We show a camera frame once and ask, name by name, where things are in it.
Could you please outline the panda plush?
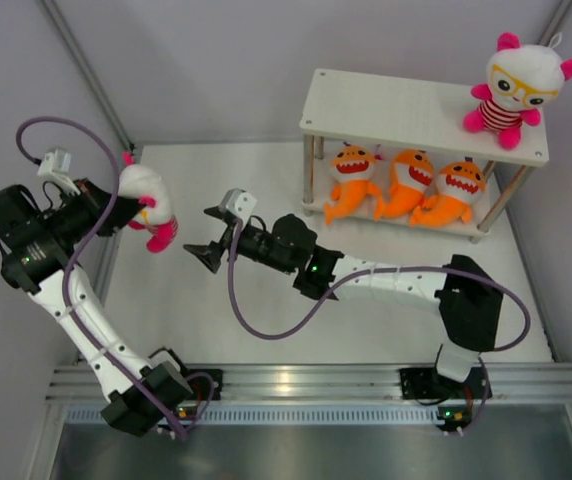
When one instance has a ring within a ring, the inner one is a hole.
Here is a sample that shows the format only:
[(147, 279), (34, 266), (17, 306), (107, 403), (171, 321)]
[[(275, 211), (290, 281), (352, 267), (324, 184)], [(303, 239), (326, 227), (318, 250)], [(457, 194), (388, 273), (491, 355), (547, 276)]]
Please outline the panda plush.
[(381, 147), (382, 147), (381, 144), (377, 144), (377, 145), (376, 145), (376, 148), (375, 148), (375, 154), (374, 154), (374, 156), (375, 156), (375, 159), (378, 160), (378, 161), (383, 161), (383, 160), (384, 160), (384, 158), (383, 158), (383, 156), (382, 156), (382, 153), (381, 153)]
[(543, 108), (572, 79), (572, 58), (562, 58), (555, 47), (524, 44), (512, 32), (500, 34), (485, 81), (470, 90), (478, 105), (464, 116), (463, 128), (470, 133), (489, 131), (500, 147), (516, 149), (522, 127), (538, 126)]
[(134, 161), (128, 152), (122, 154), (124, 169), (119, 176), (118, 195), (134, 199), (141, 210), (129, 221), (133, 230), (151, 234), (146, 247), (151, 253), (161, 253), (174, 241), (179, 224), (174, 213), (169, 189), (160, 174)]

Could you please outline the orange shark plush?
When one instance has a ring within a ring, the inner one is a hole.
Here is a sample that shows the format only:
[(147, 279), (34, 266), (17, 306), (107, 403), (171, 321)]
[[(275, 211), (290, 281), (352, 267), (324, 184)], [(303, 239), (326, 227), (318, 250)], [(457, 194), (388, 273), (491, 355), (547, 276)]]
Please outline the orange shark plush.
[(466, 158), (443, 167), (435, 180), (436, 193), (410, 214), (412, 227), (442, 228), (454, 222), (468, 224), (473, 219), (473, 206), (486, 192), (483, 171)]
[(329, 171), (335, 181), (330, 198), (324, 204), (325, 223), (351, 216), (367, 196), (375, 199), (379, 208), (383, 203), (380, 188), (372, 181), (376, 167), (375, 155), (363, 146), (348, 144), (330, 162)]
[(389, 201), (375, 207), (374, 220), (410, 214), (426, 199), (435, 170), (425, 150), (407, 149), (391, 162)]

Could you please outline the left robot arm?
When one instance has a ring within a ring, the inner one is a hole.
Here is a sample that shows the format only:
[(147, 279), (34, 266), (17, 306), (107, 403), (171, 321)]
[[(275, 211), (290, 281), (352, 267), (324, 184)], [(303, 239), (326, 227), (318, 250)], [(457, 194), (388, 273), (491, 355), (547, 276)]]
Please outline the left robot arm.
[(192, 394), (191, 374), (170, 361), (138, 356), (110, 325), (86, 272), (82, 249), (96, 235), (110, 236), (141, 210), (134, 198), (75, 181), (57, 208), (40, 210), (28, 189), (0, 190), (1, 276), (25, 292), (66, 332), (92, 367), (114, 429), (141, 437), (161, 420), (180, 439), (187, 431), (175, 409)]

